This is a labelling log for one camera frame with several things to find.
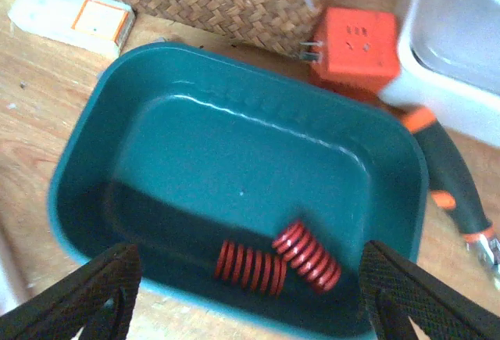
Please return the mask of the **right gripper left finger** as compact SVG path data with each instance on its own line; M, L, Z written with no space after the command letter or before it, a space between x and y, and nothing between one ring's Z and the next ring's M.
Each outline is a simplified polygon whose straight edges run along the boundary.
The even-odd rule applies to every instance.
M1 316L2 339L125 339L141 282L138 247L117 244Z

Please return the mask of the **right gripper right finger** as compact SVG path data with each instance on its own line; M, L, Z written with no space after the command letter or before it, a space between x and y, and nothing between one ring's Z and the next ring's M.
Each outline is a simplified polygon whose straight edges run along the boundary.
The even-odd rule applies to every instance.
M359 286L379 339L498 339L499 317L383 242L364 245Z

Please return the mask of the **red spring front tray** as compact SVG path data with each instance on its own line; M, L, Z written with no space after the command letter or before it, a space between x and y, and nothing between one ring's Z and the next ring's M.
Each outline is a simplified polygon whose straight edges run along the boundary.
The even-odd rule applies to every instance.
M327 293L339 282L341 265L300 220L290 223L271 245L316 292Z

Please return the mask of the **dark green plastic tray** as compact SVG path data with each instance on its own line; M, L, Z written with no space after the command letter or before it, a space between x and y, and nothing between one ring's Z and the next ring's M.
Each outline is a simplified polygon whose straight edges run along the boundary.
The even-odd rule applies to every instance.
M373 339L359 292L369 240L415 260L428 173L390 114L178 43L100 76L48 191L52 232L86 263L139 248L142 286L288 335ZM271 251L302 221L340 263L316 293L293 270L276 298L214 276L224 241Z

